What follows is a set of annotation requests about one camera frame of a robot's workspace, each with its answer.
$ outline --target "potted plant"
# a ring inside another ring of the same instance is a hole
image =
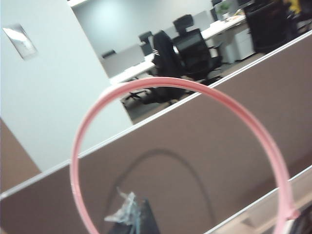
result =
[[[218,4],[218,11],[217,13],[222,15],[223,19],[226,20],[228,17],[230,17],[229,8],[230,3],[226,1],[222,1],[220,4]]]

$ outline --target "brown partition panel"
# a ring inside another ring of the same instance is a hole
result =
[[[0,120],[0,127],[0,191],[3,192],[38,175],[41,171],[2,119]]]
[[[216,88],[250,109],[275,138],[291,174],[312,163],[312,37],[235,74]],[[151,203],[161,233],[203,233],[274,187],[252,133],[215,101],[197,96],[81,160],[93,221],[121,205],[116,187]],[[9,234],[86,234],[68,167],[2,200]]]

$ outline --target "yellow object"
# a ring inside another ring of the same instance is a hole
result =
[[[298,14],[301,11],[299,0],[288,0],[291,3],[290,9]]]

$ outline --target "desk surface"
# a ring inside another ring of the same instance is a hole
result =
[[[209,40],[215,35],[218,35],[227,29],[234,27],[240,23],[242,23],[245,20],[245,16],[236,16],[232,20],[228,22],[224,21],[216,21],[210,25],[209,28],[202,31],[201,34],[205,40]],[[155,67],[155,64],[152,63],[152,60],[154,58],[153,54],[145,56],[145,61],[141,62],[140,64],[136,66],[132,66],[128,69],[126,69],[124,72],[110,78],[111,84],[118,84],[126,81],[130,81],[134,77],[152,69]]]

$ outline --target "black object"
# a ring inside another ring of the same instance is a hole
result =
[[[210,10],[210,14],[212,15],[214,21],[217,21],[217,20],[218,20],[218,17],[217,17],[217,15],[216,15],[216,11],[215,11],[214,8],[212,8],[212,9]]]
[[[194,80],[207,79],[207,75],[211,71],[222,65],[222,56],[219,50],[221,44],[215,47],[208,47],[198,28],[174,38],[173,41],[184,62],[187,76]],[[218,56],[212,58],[210,49],[216,49]]]
[[[312,205],[294,221],[290,234],[312,234]]]
[[[143,45],[141,45],[141,49],[142,49],[145,56],[147,56],[153,52],[150,41],[148,40],[148,37],[150,37],[152,35],[153,35],[152,32],[148,31],[148,32],[143,33],[143,34],[138,36],[140,41],[144,43]]]
[[[102,58],[103,58],[103,59],[106,59],[106,58],[108,58],[110,55],[114,55],[114,54],[116,54],[115,50],[110,50],[110,51],[107,51],[107,52],[105,52],[104,54],[102,54]]]
[[[268,53],[288,42],[288,21],[282,0],[257,1],[244,11],[254,51]]]
[[[116,223],[108,234],[130,234],[132,225]],[[160,234],[151,206],[147,199],[141,205],[139,234]]]
[[[185,34],[186,28],[194,25],[193,17],[190,14],[181,16],[180,18],[176,19],[173,23],[179,35]]]
[[[222,0],[211,0],[211,3],[214,5],[217,5],[218,3],[222,2]]]
[[[154,75],[159,77],[175,78],[181,78],[181,76],[185,75],[181,61],[173,49],[173,43],[170,37],[164,31],[159,31],[153,36],[153,44],[155,55],[153,63],[156,66],[156,72]],[[171,104],[173,99],[179,100],[184,95],[184,93],[184,89],[157,87],[131,92],[130,96],[128,96],[126,100],[132,98],[134,100],[139,100],[143,104],[150,104],[155,102],[169,102]]]

